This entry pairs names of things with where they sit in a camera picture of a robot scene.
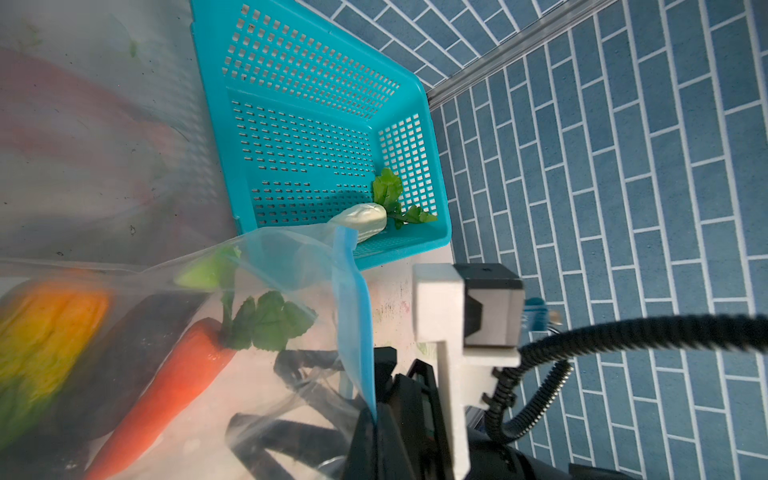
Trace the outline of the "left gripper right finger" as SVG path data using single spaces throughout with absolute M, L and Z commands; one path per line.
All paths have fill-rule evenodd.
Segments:
M 376 478 L 414 480 L 416 476 L 408 452 L 391 413 L 378 414 L 376 435 Z

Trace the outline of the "clear zip top bag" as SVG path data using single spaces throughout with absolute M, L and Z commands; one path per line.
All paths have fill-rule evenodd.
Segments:
M 374 420 L 355 230 L 267 227 L 146 269 L 1 263 L 5 479 L 341 479 Z

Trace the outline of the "white toy garlic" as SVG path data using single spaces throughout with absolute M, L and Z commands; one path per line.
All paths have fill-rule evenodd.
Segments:
M 362 203 L 349 207 L 335 215 L 330 223 L 357 232 L 360 244 L 381 233 L 387 225 L 387 211 L 377 203 Z

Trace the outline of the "black toy eggplant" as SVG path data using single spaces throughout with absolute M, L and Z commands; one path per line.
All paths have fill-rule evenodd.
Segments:
M 89 345 L 35 432 L 88 441 L 113 431 L 213 291 L 233 284 L 238 247 L 223 247 L 186 268 L 174 287 L 142 298 Z

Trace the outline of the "green toy leaf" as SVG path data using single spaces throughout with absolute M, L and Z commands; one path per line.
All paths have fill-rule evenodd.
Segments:
M 412 205 L 407 210 L 400 203 L 404 187 L 399 176 L 389 168 L 384 168 L 372 183 L 373 201 L 382 206 L 394 227 L 399 230 L 405 225 L 431 223 L 437 217 L 418 205 Z

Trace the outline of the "teal plastic basket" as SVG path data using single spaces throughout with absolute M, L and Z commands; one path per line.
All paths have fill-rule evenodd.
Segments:
M 294 1 L 191 3 L 191 34 L 239 233 L 324 223 L 373 198 L 432 215 L 361 243 L 370 269 L 449 244 L 452 224 L 421 81 Z

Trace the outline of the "orange toy carrot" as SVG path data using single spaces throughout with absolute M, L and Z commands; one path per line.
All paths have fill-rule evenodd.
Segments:
M 86 470 L 87 479 L 108 479 L 135 463 L 168 425 L 205 390 L 235 354 L 252 347 L 281 352 L 305 334 L 317 313 L 272 290 L 234 308 L 234 293 L 221 298 L 223 319 L 195 322 L 182 336 L 151 384 L 113 431 Z

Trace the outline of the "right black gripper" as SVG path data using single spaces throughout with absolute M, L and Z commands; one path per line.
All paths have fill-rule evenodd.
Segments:
M 433 367 L 419 359 L 405 374 L 394 372 L 397 351 L 374 349 L 377 414 L 391 413 L 398 423 L 415 480 L 452 479 L 452 456 Z M 336 351 L 283 350 L 274 373 L 326 420 L 357 420 L 360 402 L 327 385 L 345 374 Z M 254 479 L 296 479 L 272 454 L 287 456 L 314 474 L 340 479 L 349 440 L 335 430 L 291 420 L 237 413 L 229 421 L 225 442 Z

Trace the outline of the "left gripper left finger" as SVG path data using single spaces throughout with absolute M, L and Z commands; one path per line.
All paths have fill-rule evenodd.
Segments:
M 373 414 L 365 408 L 359 415 L 344 466 L 344 480 L 378 478 L 378 429 Z

